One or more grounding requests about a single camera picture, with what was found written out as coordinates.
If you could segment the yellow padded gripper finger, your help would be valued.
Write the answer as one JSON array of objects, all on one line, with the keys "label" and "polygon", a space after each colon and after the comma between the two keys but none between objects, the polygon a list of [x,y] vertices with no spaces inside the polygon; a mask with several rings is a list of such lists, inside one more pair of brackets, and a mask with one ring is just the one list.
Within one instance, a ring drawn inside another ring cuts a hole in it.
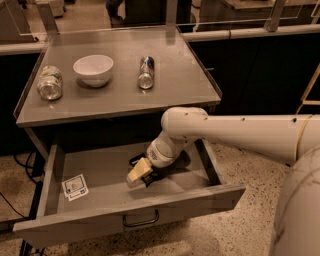
[{"label": "yellow padded gripper finger", "polygon": [[127,175],[127,182],[133,184],[139,179],[147,176],[152,171],[151,162],[145,158],[140,158],[137,163],[134,165],[133,169]]}]

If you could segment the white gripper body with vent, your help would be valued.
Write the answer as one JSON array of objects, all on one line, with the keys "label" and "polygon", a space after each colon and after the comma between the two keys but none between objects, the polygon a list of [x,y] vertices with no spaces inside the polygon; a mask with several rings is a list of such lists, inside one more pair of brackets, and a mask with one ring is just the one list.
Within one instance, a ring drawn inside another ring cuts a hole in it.
[{"label": "white gripper body with vent", "polygon": [[164,168],[171,165],[177,158],[176,155],[166,156],[159,148],[159,143],[153,140],[146,151],[146,156],[151,165],[156,168]]}]

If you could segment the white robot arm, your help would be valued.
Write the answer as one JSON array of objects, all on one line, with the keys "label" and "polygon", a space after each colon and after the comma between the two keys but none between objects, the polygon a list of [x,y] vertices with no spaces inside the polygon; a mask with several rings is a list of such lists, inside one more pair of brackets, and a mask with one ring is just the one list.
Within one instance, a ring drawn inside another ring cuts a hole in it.
[{"label": "white robot arm", "polygon": [[127,175],[134,183],[172,164],[198,139],[245,149],[292,167],[279,196],[269,256],[320,256],[320,116],[211,116],[172,107],[162,131]]}]

